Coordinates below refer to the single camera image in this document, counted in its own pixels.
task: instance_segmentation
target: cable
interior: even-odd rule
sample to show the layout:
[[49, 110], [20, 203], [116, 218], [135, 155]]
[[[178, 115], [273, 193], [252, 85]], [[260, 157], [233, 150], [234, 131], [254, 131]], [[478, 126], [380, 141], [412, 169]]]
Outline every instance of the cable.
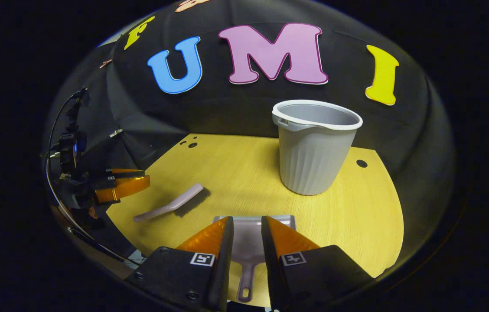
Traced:
[[50, 130], [50, 138], [48, 140], [48, 150], [46, 151], [46, 156], [45, 156], [45, 161], [44, 161], [44, 172], [46, 173], [46, 180], [48, 180], [48, 186], [50, 186], [50, 190], [52, 191], [52, 195], [54, 196], [54, 198], [56, 198], [56, 201], [58, 202], [59, 207], [61, 207], [62, 210], [64, 211], [63, 214], [60, 213], [61, 215], [63, 215], [64, 217], [67, 216], [66, 219], [68, 219], [68, 221], [70, 221], [70, 223], [72, 223], [74, 226], [76, 226], [82, 233], [84, 233], [89, 239], [92, 239], [100, 247], [104, 248], [105, 250], [109, 251], [110, 253], [112, 253], [116, 257], [119, 257], [120, 259], [123, 259], [123, 260], [129, 261], [129, 262], [132, 262], [136, 265], [139, 265], [139, 263], [136, 263], [135, 261], [133, 261], [131, 259], [127, 259], [126, 257], [122, 257], [122, 256], [118, 255], [116, 252], [111, 251], [110, 249], [108, 249], [107, 247], [102, 245], [101, 243], [98, 243], [98, 241], [96, 239], [94, 239], [94, 237], [92, 237], [92, 235], [87, 233], [68, 213], [68, 209], [65, 207], [64, 203], [58, 198], [58, 195], [56, 194], [54, 187], [52, 186], [52, 181], [50, 180], [50, 149], [52, 148], [52, 136], [54, 135], [54, 129], [56, 127], [56, 123], [58, 122], [58, 118], [59, 118], [60, 114], [62, 114], [62, 110], [65, 108], [65, 106], [69, 103], [70, 100], [75, 98], [76, 95], [81, 94], [82, 92], [87, 91], [87, 90], [88, 89], [84, 88], [84, 89], [82, 89], [80, 91], [76, 91], [75, 93], [70, 95], [70, 97], [62, 105], [62, 108], [60, 108], [58, 114], [56, 115], [56, 118], [54, 119], [54, 123], [52, 124], [52, 130]]
[[62, 211], [60, 210], [60, 207], [59, 206], [56, 206], [56, 209], [58, 210], [58, 212], [60, 213], [60, 215], [62, 215], [62, 217], [68, 222], [68, 223], [71, 223], [71, 221], [69, 221], [68, 217], [64, 216], [64, 214], [62, 213]]

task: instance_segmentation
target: pink letter m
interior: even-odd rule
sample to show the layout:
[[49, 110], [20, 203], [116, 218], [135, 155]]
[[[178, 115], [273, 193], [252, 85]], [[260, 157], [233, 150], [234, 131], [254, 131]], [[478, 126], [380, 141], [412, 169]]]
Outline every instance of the pink letter m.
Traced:
[[285, 71], [286, 79], [310, 85], [327, 83], [329, 79], [322, 71], [319, 56], [318, 36], [321, 33], [322, 30], [317, 26], [289, 23], [283, 26], [276, 41], [271, 43], [248, 25], [220, 31], [219, 37], [229, 43], [233, 59], [233, 73], [229, 81], [242, 85], [258, 80], [260, 75], [252, 70], [249, 56], [268, 79], [274, 80], [289, 55], [290, 68]]

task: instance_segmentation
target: bucket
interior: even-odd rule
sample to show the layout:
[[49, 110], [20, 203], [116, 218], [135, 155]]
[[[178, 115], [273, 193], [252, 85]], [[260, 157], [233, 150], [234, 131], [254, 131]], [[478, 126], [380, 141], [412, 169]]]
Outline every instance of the bucket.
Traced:
[[279, 128], [281, 181], [302, 195], [321, 194], [333, 184], [362, 126], [352, 110], [312, 100], [282, 101], [272, 119]]

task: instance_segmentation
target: blue letter u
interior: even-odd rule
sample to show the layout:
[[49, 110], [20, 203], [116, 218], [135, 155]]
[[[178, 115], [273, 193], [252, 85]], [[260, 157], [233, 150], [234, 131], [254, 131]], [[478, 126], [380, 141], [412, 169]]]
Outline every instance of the blue letter u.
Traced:
[[154, 78], [162, 91], [170, 94], [183, 93], [199, 83], [202, 77], [202, 65], [199, 52], [196, 49], [196, 44], [199, 41], [200, 37], [191, 37], [175, 45], [175, 50], [183, 53], [183, 59], [187, 65], [187, 75], [181, 79], [173, 79], [171, 76], [167, 64], [169, 51], [161, 51], [148, 60], [148, 66], [152, 67]]

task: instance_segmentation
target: brush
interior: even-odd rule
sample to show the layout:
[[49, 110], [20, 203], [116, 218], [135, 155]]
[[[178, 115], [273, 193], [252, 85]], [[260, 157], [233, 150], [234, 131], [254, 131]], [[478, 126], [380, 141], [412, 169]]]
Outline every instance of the brush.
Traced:
[[210, 195], [210, 191], [207, 188], [204, 188], [198, 194], [196, 194], [195, 197], [189, 199], [189, 201], [183, 204], [183, 206], [176, 209], [173, 214], [183, 218], [184, 215], [198, 207], [198, 205], [203, 203]]
[[153, 211], [148, 211], [146, 213], [136, 215], [135, 217], [133, 217], [133, 221], [142, 222], [142, 221], [151, 219], [153, 217], [163, 215], [163, 214], [168, 213], [170, 211], [174, 211], [174, 210], [180, 208], [181, 206], [183, 206], [183, 204], [187, 203], [193, 197], [195, 197], [195, 195], [200, 193], [201, 190], [204, 190], [204, 186], [202, 186], [200, 183], [196, 183], [191, 188], [189, 188], [185, 193], [181, 194], [179, 197], [174, 199], [171, 203], [169, 203], [163, 207], [154, 209]]

